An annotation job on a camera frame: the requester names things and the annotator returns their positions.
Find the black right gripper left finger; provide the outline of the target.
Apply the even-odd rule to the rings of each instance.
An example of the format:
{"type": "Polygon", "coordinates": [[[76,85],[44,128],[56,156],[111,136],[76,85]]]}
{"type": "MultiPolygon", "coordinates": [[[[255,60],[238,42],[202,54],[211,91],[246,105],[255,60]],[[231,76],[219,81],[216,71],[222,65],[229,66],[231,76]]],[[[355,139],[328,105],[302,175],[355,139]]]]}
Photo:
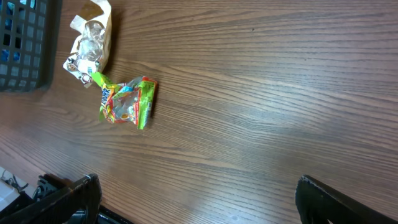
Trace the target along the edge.
{"type": "Polygon", "coordinates": [[[3,215],[2,224],[65,223],[77,211],[84,211],[82,223],[95,223],[102,193],[99,177],[89,174],[62,189],[3,215]]]}

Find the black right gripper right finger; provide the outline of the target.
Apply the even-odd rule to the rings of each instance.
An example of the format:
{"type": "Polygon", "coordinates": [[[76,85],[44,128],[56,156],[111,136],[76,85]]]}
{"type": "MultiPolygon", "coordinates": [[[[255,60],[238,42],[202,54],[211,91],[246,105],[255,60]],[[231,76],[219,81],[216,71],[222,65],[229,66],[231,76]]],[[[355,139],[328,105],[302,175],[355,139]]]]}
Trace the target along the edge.
{"type": "Polygon", "coordinates": [[[306,224],[397,224],[309,175],[301,176],[297,182],[295,204],[301,222],[306,224]]]}

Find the green yellow candy bag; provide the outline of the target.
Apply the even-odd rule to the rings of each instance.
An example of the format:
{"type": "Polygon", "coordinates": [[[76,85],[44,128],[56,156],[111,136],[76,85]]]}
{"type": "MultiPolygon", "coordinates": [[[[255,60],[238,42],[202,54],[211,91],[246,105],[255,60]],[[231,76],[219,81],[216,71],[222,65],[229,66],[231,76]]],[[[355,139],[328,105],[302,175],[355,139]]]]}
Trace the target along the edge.
{"type": "Polygon", "coordinates": [[[157,90],[157,82],[148,77],[137,77],[128,83],[113,83],[100,72],[92,79],[101,87],[99,120],[115,123],[133,123],[144,129],[150,117],[157,90]]]}

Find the beige brown cookie bag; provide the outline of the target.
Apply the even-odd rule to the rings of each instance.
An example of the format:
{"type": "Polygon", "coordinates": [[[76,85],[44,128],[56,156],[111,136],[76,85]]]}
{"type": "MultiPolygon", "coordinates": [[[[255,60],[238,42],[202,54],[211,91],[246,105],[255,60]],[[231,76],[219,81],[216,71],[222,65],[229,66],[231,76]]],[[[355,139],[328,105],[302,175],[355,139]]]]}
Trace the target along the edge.
{"type": "Polygon", "coordinates": [[[70,27],[80,33],[63,68],[88,88],[92,73],[102,72],[111,47],[111,5],[107,0],[89,0],[73,18],[70,27]]]}

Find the blue cookie pack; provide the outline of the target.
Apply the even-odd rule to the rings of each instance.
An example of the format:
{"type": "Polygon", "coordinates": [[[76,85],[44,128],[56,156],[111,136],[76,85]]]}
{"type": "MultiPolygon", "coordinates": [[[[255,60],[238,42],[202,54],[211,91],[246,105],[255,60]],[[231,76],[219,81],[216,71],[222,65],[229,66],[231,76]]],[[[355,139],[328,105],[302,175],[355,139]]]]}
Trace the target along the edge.
{"type": "Polygon", "coordinates": [[[27,67],[40,57],[43,19],[38,0],[1,0],[1,63],[27,67]]]}

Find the dark grey plastic basket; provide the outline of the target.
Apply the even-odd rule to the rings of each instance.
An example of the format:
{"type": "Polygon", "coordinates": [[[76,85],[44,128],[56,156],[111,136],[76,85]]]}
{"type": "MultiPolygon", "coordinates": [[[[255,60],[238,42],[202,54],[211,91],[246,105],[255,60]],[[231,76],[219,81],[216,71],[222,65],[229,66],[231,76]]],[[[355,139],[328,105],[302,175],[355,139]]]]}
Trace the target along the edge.
{"type": "Polygon", "coordinates": [[[62,0],[1,0],[1,91],[46,90],[53,80],[62,0]]]}

